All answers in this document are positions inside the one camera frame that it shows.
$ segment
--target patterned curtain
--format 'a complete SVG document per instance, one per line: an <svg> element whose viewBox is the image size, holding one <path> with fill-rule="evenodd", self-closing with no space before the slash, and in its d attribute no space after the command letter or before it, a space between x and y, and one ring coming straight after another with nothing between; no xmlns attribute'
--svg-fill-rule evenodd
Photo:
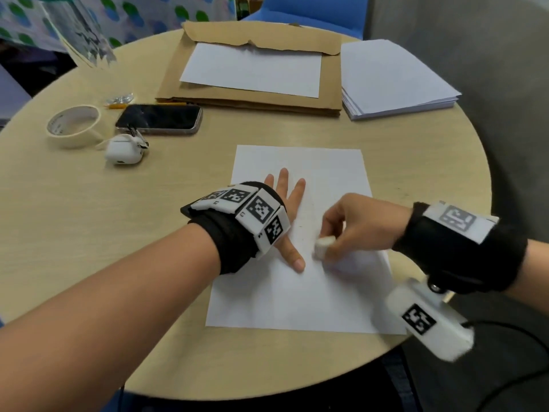
<svg viewBox="0 0 549 412"><path fill-rule="evenodd" d="M236 20L235 0L82 0L112 47L192 21ZM0 0L0 38L65 51L38 0Z"/></svg>

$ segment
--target brown cardboard envelope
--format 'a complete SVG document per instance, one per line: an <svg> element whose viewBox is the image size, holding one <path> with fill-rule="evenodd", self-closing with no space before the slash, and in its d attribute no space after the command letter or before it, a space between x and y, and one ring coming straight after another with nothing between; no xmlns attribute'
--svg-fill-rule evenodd
<svg viewBox="0 0 549 412"><path fill-rule="evenodd" d="M194 102L240 108L286 110L322 115L339 115L341 110L341 35L325 30L260 21L191 22L183 25L185 33L168 65L156 95L159 103ZM291 96L271 92L212 87L179 78L196 43L222 43L276 50L321 52L318 98Z"/></svg>

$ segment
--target masking tape roll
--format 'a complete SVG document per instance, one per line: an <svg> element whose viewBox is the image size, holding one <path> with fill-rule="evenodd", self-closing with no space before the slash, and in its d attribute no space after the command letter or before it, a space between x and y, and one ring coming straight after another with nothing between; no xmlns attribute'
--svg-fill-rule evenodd
<svg viewBox="0 0 549 412"><path fill-rule="evenodd" d="M50 141L64 149L101 143L105 138L97 131L100 110L93 105L77 105L56 114L46 125Z"/></svg>

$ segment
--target black cable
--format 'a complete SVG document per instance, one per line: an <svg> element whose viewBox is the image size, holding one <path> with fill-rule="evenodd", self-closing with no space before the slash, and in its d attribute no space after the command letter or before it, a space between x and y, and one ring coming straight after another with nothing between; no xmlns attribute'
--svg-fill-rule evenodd
<svg viewBox="0 0 549 412"><path fill-rule="evenodd" d="M116 408L117 412L122 412L122 399L124 398L124 386L126 386L125 383L120 388L120 394L118 395L118 407Z"/></svg>
<svg viewBox="0 0 549 412"><path fill-rule="evenodd" d="M530 337L533 339L536 343L538 343L539 346L541 346L545 353L547 354L547 358L549 359L549 346L547 346L539 337L532 334L532 332L525 330L524 328L521 328L516 325L512 324L506 324L505 322L498 322L498 321L487 321L487 320L479 320L479 321L467 321L462 324L465 328L471 328L476 325L494 325L502 328L507 328L510 330L518 331L520 333L523 333L524 335ZM511 381L508 381L507 383L495 388L492 390L488 395L484 396L484 399L480 402L478 405L476 412L481 412L486 406L493 401L497 396L499 396L502 392L505 390L519 385L521 383L524 383L528 380L535 379L537 377L543 376L544 374L549 373L549 364L545 366L543 369L539 369L538 371L534 371L532 373L525 374L523 376L517 377Z"/></svg>

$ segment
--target white eraser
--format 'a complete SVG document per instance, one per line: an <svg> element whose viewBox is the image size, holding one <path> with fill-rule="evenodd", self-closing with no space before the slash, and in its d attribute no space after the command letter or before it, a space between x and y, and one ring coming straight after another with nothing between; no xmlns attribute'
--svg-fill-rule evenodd
<svg viewBox="0 0 549 412"><path fill-rule="evenodd" d="M322 237L317 239L317 241L315 242L315 258L319 260L324 260L326 250L328 250L328 247L330 247L334 243L334 235L329 235L328 237Z"/></svg>

